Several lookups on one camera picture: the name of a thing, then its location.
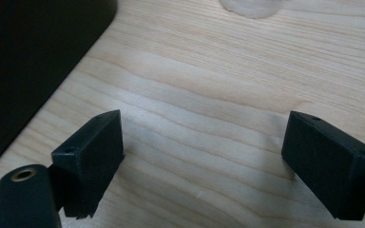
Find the black object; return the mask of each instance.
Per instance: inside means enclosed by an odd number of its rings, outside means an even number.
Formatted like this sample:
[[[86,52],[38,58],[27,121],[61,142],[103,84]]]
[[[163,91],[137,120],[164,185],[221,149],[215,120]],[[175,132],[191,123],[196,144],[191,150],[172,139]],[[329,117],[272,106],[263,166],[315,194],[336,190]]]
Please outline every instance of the black object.
[[[0,155],[113,20],[116,0],[0,0]]]
[[[365,144],[320,118],[292,111],[282,157],[334,218],[365,214]]]
[[[94,215],[124,159],[120,111],[96,116],[52,152],[53,164],[23,166],[0,180],[0,227],[60,227]]]

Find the wooden table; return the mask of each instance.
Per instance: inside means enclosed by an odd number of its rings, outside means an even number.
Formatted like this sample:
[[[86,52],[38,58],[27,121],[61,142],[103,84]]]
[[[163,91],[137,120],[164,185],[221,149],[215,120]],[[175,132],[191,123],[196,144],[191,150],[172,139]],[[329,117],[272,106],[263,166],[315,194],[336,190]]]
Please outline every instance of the wooden table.
[[[284,164],[289,112],[365,142],[365,0],[120,0],[109,29],[0,159],[0,178],[121,109],[126,157],[96,215],[64,227],[365,227]]]

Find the light wood tabletop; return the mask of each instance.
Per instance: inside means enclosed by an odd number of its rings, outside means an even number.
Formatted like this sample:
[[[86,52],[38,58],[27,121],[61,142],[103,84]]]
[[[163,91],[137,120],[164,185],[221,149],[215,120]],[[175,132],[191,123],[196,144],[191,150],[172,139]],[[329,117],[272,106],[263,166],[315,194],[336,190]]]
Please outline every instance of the light wood tabletop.
[[[93,218],[64,227],[365,227],[332,218],[282,161],[289,113],[365,143],[365,0],[120,0],[108,30],[0,159],[0,179],[93,116],[122,113],[125,160]]]

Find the black plastic part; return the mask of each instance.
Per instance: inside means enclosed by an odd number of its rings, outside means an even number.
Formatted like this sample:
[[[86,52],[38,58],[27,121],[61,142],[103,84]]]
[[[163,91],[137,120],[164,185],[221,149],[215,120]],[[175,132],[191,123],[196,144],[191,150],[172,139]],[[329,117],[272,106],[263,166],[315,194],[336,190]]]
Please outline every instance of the black plastic part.
[[[0,180],[1,227],[61,227],[45,166],[27,165]]]
[[[365,144],[320,118],[291,112],[282,157],[334,218],[365,214]]]
[[[0,0],[0,155],[111,23],[116,0]]]
[[[94,215],[124,159],[119,110],[96,116],[52,152],[57,208],[67,217]]]

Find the wooden surface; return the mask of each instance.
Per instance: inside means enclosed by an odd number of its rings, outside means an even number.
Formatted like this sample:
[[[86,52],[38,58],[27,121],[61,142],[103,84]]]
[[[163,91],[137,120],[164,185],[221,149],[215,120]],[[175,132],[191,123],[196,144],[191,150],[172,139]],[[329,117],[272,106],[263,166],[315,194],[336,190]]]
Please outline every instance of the wooden surface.
[[[290,110],[365,142],[365,0],[120,0],[115,21],[0,159],[50,165],[121,109],[126,157],[94,218],[64,227],[365,227],[331,217],[280,155]]]

